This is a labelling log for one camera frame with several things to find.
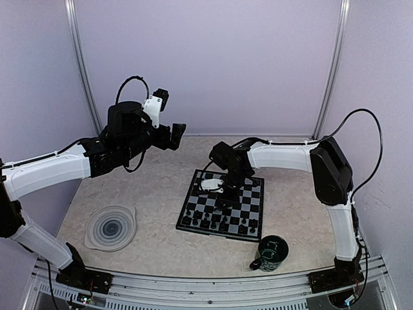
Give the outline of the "black grey chess board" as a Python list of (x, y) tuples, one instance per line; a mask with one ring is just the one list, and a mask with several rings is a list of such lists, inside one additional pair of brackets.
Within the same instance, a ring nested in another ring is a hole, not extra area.
[[(265, 180), (263, 178), (253, 177), (251, 180), (246, 179), (245, 185), (240, 188), (240, 206), (230, 207), (225, 210), (217, 208), (217, 194), (201, 194), (196, 186), (200, 184), (201, 177), (205, 178), (223, 178), (222, 172), (206, 171), (201, 173), (200, 169), (194, 171), (190, 187), (186, 194), (179, 218), (177, 219), (176, 229), (180, 231), (193, 232), (205, 235), (222, 236), (233, 240), (247, 242), (259, 242), (262, 236), (263, 227), (263, 207)], [(183, 225), (182, 219), (186, 215), (186, 210), (191, 210), (189, 225)], [(247, 226), (241, 223), (242, 219), (247, 219)], [(250, 220), (258, 221), (255, 234), (250, 234)], [(209, 227), (202, 227), (201, 221), (208, 220)], [(228, 231), (219, 231), (219, 223), (228, 224)]]

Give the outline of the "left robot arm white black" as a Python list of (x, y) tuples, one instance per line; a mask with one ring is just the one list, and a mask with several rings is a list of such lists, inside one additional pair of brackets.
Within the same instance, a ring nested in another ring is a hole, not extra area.
[(33, 222), (22, 209), (20, 198), (66, 181), (95, 178), (115, 168), (129, 167), (150, 147), (177, 150), (185, 132), (184, 123), (171, 127), (160, 123), (165, 101), (150, 97), (143, 104), (123, 101), (108, 109), (108, 122), (93, 138), (80, 138), (62, 150), (20, 162), (1, 164), (1, 237), (39, 254), (59, 270), (57, 281), (89, 288), (108, 273), (87, 269), (73, 245), (63, 243)]

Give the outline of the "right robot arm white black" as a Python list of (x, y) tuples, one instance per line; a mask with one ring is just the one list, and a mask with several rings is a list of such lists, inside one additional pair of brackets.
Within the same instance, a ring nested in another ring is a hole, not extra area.
[(330, 216), (336, 253), (334, 267), (309, 275), (313, 290), (361, 283), (366, 280), (359, 264), (362, 246), (359, 221), (354, 207), (352, 168), (334, 138), (320, 141), (272, 142), (245, 138), (234, 145), (220, 142), (209, 159), (226, 171), (222, 180), (202, 180), (200, 189), (216, 192), (225, 207), (238, 203), (238, 192), (256, 169), (277, 168), (312, 174), (317, 199)]

